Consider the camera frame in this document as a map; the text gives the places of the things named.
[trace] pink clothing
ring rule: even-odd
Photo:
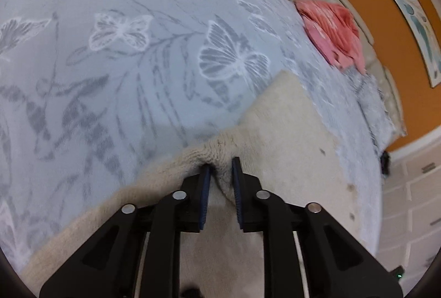
[[[330,65],[343,70],[355,64],[361,74],[365,73],[359,32],[349,9],[313,0],[298,0],[295,5],[308,37]]]

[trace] bed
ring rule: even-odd
[[[368,70],[402,124],[392,77],[356,20]],[[0,247],[17,272],[144,167],[235,125],[283,69],[338,138],[362,240],[376,252],[378,154],[347,76],[312,45],[291,2],[0,0],[0,30]]]

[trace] butterfly-patterned bedsheet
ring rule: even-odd
[[[0,0],[0,245],[14,268],[153,160],[235,125],[282,69],[339,138],[375,252],[369,130],[292,3]]]

